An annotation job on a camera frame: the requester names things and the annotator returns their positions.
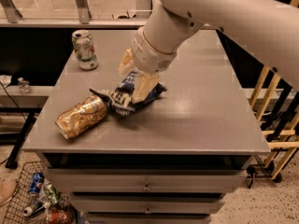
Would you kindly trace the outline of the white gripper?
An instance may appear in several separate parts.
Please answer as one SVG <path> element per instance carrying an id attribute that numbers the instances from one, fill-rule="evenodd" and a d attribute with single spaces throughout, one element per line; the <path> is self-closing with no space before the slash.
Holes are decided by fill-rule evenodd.
<path id="1" fill-rule="evenodd" d="M 135 67 L 145 72 L 138 73 L 135 77 L 135 89 L 132 98 L 134 104 L 144 101 L 158 84 L 160 76 L 150 73 L 165 71 L 176 56 L 175 52 L 163 53 L 156 50 L 144 37 L 143 28 L 137 30 L 131 42 L 131 48 L 124 52 L 118 69 L 119 76 L 126 76 Z"/>

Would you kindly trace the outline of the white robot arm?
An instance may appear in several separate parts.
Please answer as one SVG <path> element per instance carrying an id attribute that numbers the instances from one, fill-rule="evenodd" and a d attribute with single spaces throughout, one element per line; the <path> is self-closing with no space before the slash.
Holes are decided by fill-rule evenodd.
<path id="1" fill-rule="evenodd" d="M 179 46 L 206 24 L 299 90 L 299 8 L 275 0 L 154 0 L 119 68 L 122 75 L 141 72 L 134 103 L 146 99 Z"/>

